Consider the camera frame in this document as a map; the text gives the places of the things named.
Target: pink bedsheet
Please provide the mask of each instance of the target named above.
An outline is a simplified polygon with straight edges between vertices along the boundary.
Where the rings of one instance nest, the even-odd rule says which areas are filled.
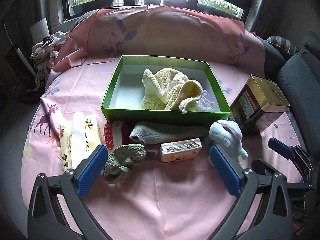
[[[123,30],[119,18],[128,28],[126,33],[137,30],[135,35],[131,33],[126,38],[126,45],[121,48],[124,53],[208,61],[229,104],[240,92],[250,73],[263,75],[264,48],[254,35],[244,31],[240,21],[168,7],[100,10],[70,33],[30,125],[21,168],[21,187],[26,207],[29,206],[37,174],[44,172],[47,176],[55,176],[63,173],[59,124],[71,121],[73,112],[82,111],[85,116],[96,114],[102,135],[106,120],[100,106],[118,57],[114,58],[116,54],[109,51],[98,57],[102,45],[96,44],[105,39],[103,43],[111,48],[115,36],[119,35],[116,30]],[[141,34],[139,37],[140,32],[151,32],[152,28],[155,32],[152,32],[153,36]],[[190,35],[192,38],[183,40],[190,28],[193,30]],[[96,44],[89,45],[94,39]],[[157,50],[158,40],[167,46],[166,49],[161,47]],[[210,51],[203,51],[208,46]],[[237,50],[241,51],[241,57],[237,56]],[[49,136],[49,128],[44,133],[47,123],[42,127],[37,124],[42,116],[48,114],[52,105],[56,105],[58,110],[51,111]],[[267,142],[271,137],[287,145],[299,144],[287,115],[283,114],[261,136],[243,140],[250,158],[241,163],[242,166],[249,167],[253,159],[262,157],[284,173],[289,182],[298,182],[300,175],[294,165],[268,148]],[[148,162],[137,166],[128,179],[115,185],[109,185],[99,177],[84,201],[96,220],[115,240],[207,239],[235,201],[208,163],[207,155],[207,149],[203,149],[194,160],[168,164]],[[64,200],[60,200],[71,228],[78,231]],[[240,231],[249,227],[258,203],[259,197],[255,199]]]

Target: green box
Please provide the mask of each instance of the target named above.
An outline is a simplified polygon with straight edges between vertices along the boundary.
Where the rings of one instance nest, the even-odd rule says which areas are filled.
[[[143,72],[150,69],[153,74],[164,67],[183,72],[189,79],[200,82],[207,90],[211,101],[216,102],[216,112],[187,112],[164,110],[140,110],[144,96]],[[108,121],[132,120],[176,125],[203,125],[210,127],[218,119],[227,119],[230,109],[227,100],[209,64],[203,61],[161,57],[122,56],[113,72],[104,96],[101,111]]]

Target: deer print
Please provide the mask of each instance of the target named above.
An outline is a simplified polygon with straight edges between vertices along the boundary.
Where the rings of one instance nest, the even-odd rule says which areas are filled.
[[[51,115],[51,114],[54,114],[54,111],[55,111],[55,110],[58,111],[59,108],[56,106],[56,104],[49,106],[49,103],[48,103],[47,106],[48,106],[48,108],[49,108],[49,112],[48,112],[46,115],[43,115],[43,116],[40,118],[40,121],[39,121],[39,123],[37,123],[37,125],[36,125],[33,133],[36,133],[36,128],[37,128],[38,125],[40,125],[39,131],[40,131],[40,134],[42,134],[42,133],[41,133],[41,126],[42,126],[44,123],[47,123],[48,125],[47,125],[47,127],[45,128],[43,135],[45,135],[45,131],[46,131],[47,128],[49,127],[49,137],[51,137],[51,135],[50,135],[50,131],[51,131],[50,115]]]
[[[58,133],[54,132],[53,135],[51,136],[51,138],[49,138],[49,140],[47,142],[47,146],[51,142],[52,148],[54,148],[54,146],[53,146],[54,141],[57,142],[56,148],[58,146],[60,146],[60,125],[55,123],[55,126],[56,126],[56,129],[57,129]]]

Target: knitted cloth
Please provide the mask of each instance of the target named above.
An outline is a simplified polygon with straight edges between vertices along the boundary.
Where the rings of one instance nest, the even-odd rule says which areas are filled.
[[[176,126],[138,122],[130,134],[130,139],[148,145],[199,138],[205,134],[207,134],[207,130],[203,126]]]
[[[117,183],[130,174],[135,164],[143,162],[146,155],[147,152],[141,144],[119,146],[109,154],[101,174],[106,182]]]
[[[103,129],[103,136],[109,154],[121,145],[133,143],[129,138],[133,128],[134,125],[128,121],[106,122]]]
[[[163,68],[155,75],[146,69],[142,83],[145,95],[140,109],[180,110],[185,114],[198,108],[197,101],[203,93],[198,81],[189,80],[185,74],[172,68]]]

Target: yellow towel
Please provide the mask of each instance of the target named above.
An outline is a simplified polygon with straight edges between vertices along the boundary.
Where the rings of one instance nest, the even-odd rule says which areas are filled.
[[[142,83],[145,95],[140,109],[180,110],[183,114],[195,111],[203,89],[196,80],[189,80],[182,72],[163,68],[156,74],[146,69]]]

